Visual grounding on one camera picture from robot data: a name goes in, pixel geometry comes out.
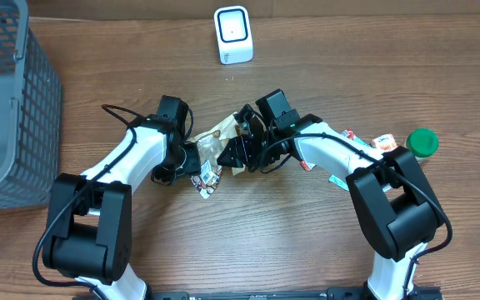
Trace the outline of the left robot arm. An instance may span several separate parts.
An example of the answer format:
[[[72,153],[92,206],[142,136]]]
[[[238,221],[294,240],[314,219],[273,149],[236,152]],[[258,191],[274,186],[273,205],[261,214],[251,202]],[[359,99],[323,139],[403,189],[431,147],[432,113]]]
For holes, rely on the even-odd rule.
[[[193,112],[181,98],[162,96],[157,112],[125,121],[123,140],[97,165],[53,182],[46,229],[32,272],[50,287],[85,287],[97,299],[150,299],[149,284],[129,264],[132,197],[150,178],[170,186],[201,172],[188,138]]]

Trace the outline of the teal snack packet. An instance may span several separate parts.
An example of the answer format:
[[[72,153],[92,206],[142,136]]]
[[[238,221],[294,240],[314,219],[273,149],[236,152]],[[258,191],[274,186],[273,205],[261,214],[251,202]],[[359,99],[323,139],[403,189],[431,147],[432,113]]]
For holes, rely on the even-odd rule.
[[[365,145],[365,146],[368,146],[367,143],[365,143],[360,137],[356,136],[355,133],[353,132],[352,129],[348,128],[346,129],[345,131],[342,132],[342,135],[350,140],[353,140],[354,142],[357,142],[357,143],[360,143],[362,145]],[[330,183],[333,183],[335,185],[337,185],[339,188],[345,190],[345,191],[349,191],[348,189],[348,185],[340,178],[332,175],[328,181]]]

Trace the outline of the beige brown snack bag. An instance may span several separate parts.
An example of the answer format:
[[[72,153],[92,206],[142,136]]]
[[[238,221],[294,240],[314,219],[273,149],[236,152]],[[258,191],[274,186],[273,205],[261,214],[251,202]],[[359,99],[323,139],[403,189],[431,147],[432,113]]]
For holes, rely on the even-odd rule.
[[[208,131],[188,139],[189,142],[197,144],[201,173],[191,176],[191,181],[203,199],[208,199],[216,192],[223,169],[221,165],[218,165],[218,157],[229,140],[237,137],[240,133],[235,114],[234,112],[227,116]]]

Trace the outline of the green lid small jar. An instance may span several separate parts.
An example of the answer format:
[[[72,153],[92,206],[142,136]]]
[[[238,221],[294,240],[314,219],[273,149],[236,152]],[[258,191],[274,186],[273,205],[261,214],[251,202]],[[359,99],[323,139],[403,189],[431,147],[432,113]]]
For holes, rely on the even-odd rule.
[[[422,163],[438,150],[439,140],[434,131],[428,128],[419,128],[407,136],[404,146],[419,163]]]

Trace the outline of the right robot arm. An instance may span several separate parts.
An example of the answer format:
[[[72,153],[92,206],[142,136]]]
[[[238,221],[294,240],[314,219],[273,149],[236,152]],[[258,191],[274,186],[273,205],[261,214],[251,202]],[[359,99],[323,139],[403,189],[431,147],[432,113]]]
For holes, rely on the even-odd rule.
[[[451,224],[419,162],[405,147],[392,151],[346,138],[313,114],[300,116],[277,89],[235,114],[244,134],[231,139],[217,162],[270,173],[288,159],[345,180],[362,234],[375,252],[359,287],[330,287],[328,299],[440,299],[438,287],[419,287],[421,257],[447,246],[428,243]]]

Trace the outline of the orange small snack packet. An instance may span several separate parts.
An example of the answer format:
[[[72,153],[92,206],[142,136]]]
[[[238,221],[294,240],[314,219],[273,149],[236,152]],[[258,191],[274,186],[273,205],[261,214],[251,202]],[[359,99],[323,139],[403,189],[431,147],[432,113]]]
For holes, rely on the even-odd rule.
[[[398,147],[398,144],[391,133],[386,133],[379,137],[375,137],[371,141],[371,146],[373,148],[381,149],[384,152],[391,152]]]

